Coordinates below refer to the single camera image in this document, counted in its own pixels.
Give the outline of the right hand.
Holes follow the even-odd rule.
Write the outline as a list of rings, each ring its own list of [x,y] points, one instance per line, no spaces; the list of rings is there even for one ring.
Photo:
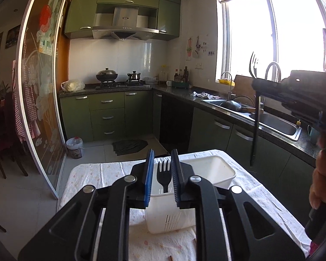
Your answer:
[[[313,171],[309,190],[309,202],[315,210],[321,203],[326,204],[326,132],[320,134],[318,143],[321,150],[316,157],[316,168]]]

